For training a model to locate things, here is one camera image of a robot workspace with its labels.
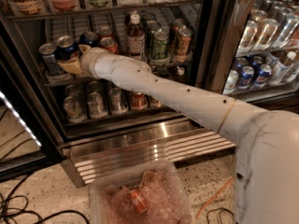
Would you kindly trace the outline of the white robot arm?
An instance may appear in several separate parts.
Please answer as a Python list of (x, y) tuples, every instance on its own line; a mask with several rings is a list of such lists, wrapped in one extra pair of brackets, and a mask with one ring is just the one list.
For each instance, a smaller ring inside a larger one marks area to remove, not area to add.
[(298, 114), (158, 77), (147, 63), (105, 49), (85, 46), (80, 57), (59, 65), (151, 96), (236, 144), (237, 224), (299, 224)]

